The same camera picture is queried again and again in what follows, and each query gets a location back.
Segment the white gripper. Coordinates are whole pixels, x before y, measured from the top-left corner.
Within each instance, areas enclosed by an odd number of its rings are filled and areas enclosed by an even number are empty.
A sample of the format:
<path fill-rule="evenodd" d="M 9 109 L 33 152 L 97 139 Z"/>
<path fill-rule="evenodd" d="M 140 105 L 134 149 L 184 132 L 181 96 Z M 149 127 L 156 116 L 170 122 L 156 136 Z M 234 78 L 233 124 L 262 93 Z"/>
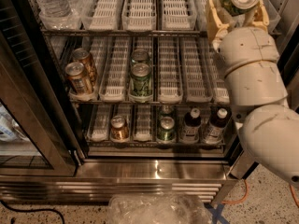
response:
<path fill-rule="evenodd" d="M 288 93 L 278 71 L 276 43 L 267 33 L 269 16 L 263 0 L 245 14 L 243 26 L 234 29 L 235 20 L 220 0 L 206 1 L 207 38 L 216 51 L 230 105 L 245 109 L 279 103 Z"/>

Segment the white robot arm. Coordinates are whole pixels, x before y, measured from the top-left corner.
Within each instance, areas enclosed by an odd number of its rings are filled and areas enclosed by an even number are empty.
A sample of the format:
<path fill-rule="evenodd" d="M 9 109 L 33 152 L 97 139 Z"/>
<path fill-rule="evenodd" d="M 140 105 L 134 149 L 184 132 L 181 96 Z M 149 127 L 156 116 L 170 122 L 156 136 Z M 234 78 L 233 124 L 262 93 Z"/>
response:
<path fill-rule="evenodd" d="M 207 37 L 216 51 L 241 146 L 254 161 L 297 187 L 299 115 L 289 108 L 268 24 L 262 0 L 245 13 L 241 27 L 220 0 L 206 1 Z"/>

